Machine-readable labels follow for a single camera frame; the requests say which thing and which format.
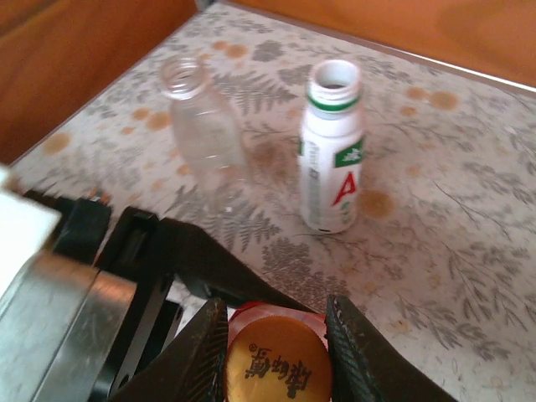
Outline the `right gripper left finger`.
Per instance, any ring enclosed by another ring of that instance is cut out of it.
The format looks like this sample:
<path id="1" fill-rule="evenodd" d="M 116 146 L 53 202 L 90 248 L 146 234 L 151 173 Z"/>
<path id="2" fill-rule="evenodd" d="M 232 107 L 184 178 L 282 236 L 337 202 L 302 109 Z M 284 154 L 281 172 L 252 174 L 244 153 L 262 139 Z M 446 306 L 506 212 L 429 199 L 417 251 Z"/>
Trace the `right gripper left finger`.
<path id="1" fill-rule="evenodd" d="M 112 401 L 223 401 L 227 306 L 210 299 L 171 343 L 112 396 Z"/>

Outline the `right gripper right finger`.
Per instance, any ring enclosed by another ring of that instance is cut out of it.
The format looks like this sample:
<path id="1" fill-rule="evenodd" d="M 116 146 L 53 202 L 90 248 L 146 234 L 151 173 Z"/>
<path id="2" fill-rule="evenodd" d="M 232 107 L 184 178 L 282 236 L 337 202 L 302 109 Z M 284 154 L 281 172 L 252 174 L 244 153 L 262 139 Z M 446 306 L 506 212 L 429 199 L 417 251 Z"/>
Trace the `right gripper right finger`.
<path id="1" fill-rule="evenodd" d="M 333 401 L 452 401 L 345 296 L 327 297 Z"/>

